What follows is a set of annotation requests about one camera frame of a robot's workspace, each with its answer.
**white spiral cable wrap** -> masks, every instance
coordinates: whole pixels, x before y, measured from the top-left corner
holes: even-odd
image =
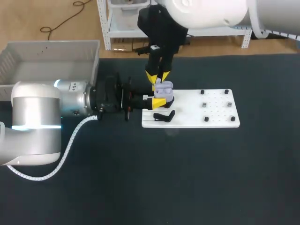
[[[247,5],[249,9],[249,16],[251,21],[251,27],[244,27],[244,26],[235,26],[235,29],[239,30],[253,30],[255,36],[258,39],[264,39],[267,38],[269,34],[276,34],[283,36],[285,38],[294,39],[297,41],[300,41],[300,36],[293,35],[293,34],[287,34],[283,32],[278,32],[274,30],[262,30],[261,24],[259,21],[258,13],[257,13],[257,0],[247,0]]]
[[[44,176],[44,177],[31,177],[31,176],[28,176],[24,173],[21,173],[20,171],[17,171],[14,167],[12,167],[11,165],[8,165],[7,167],[12,171],[14,172],[15,174],[17,174],[18,176],[20,177],[23,177],[24,179],[28,179],[28,180],[33,180],[33,181],[43,181],[43,180],[46,180],[46,179],[49,179],[51,178],[52,176],[54,176],[59,170],[60,168],[62,167],[62,165],[64,164],[67,156],[68,156],[68,153],[71,149],[71,146],[72,146],[72,143],[73,143],[73,140],[75,139],[76,137],[76,134],[77,132],[79,131],[79,129],[86,123],[86,122],[89,122],[89,121],[92,121],[92,120],[98,120],[97,119],[97,116],[90,116],[90,117],[87,117],[85,118],[83,121],[81,121],[77,127],[75,128],[75,130],[73,131],[73,134],[70,138],[70,141],[69,143],[67,144],[67,148],[66,148],[66,151],[64,153],[64,155],[62,156],[61,160],[60,160],[60,163],[57,165],[57,167],[48,175]]]

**black mat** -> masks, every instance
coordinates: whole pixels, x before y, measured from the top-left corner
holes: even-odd
[[[100,74],[146,85],[145,62],[101,60]],[[176,59],[173,69],[176,89],[232,89],[240,128],[146,129],[140,111],[129,123],[107,115],[46,182],[0,168],[0,224],[299,225],[300,55]],[[10,125],[10,105],[0,107]],[[63,149],[78,122],[63,120]]]

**gray plastic bin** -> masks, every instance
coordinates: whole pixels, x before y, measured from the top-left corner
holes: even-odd
[[[0,101],[18,81],[87,80],[95,85],[100,41],[10,42],[0,54]]]

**hole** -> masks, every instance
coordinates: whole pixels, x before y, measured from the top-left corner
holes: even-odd
[[[224,23],[225,23],[226,25],[229,25],[229,20],[224,19]]]

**black bracket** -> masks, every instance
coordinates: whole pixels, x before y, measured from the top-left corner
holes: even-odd
[[[107,76],[96,83],[94,110],[98,112],[98,119],[102,120],[104,113],[121,111],[122,84],[119,74]]]
[[[173,117],[175,116],[175,110],[172,110],[172,112],[170,113],[170,115],[165,116],[159,113],[154,113],[153,114],[153,118],[155,121],[163,121],[163,122],[171,122]]]

